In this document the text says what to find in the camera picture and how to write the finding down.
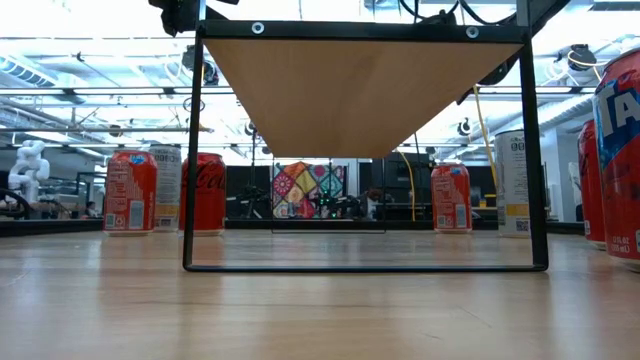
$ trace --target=wooden table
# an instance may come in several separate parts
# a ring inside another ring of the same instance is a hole
[[[639,359],[640,275],[550,235],[548,273],[185,273],[175,235],[0,239],[2,359]],[[226,264],[518,263],[527,241],[228,231]]]

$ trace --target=barcode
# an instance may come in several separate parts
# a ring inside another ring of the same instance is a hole
[[[498,225],[506,225],[507,224],[507,214],[505,212],[504,206],[498,206]]]
[[[529,231],[529,220],[516,220],[516,231]]]
[[[116,215],[107,214],[107,216],[104,219],[105,229],[113,229],[115,226],[116,226]]]
[[[131,201],[129,208],[129,229],[139,230],[144,225],[144,201]]]
[[[467,207],[464,204],[456,205],[456,227],[467,227]]]

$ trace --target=person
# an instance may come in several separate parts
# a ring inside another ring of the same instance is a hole
[[[99,217],[98,212],[96,211],[96,203],[95,201],[89,201],[87,206],[84,209],[84,215],[88,218],[97,218]]]

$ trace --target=wooden board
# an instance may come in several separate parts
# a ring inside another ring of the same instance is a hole
[[[1,358],[640,358],[640,276],[581,236],[549,236],[548,273],[393,276],[185,273],[180,242],[166,234],[0,239]],[[519,240],[480,231],[466,239],[228,231],[198,244],[206,250],[198,258],[229,262],[530,255]]]
[[[238,39],[205,44],[275,156],[335,158],[386,156],[520,47]]]

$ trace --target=white can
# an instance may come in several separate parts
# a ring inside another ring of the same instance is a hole
[[[176,231],[178,230],[180,182],[182,181],[182,154],[180,148],[152,144],[149,152],[153,154],[158,164],[155,231]]]
[[[498,231],[505,237],[529,237],[529,188],[524,131],[495,137],[498,176]]]

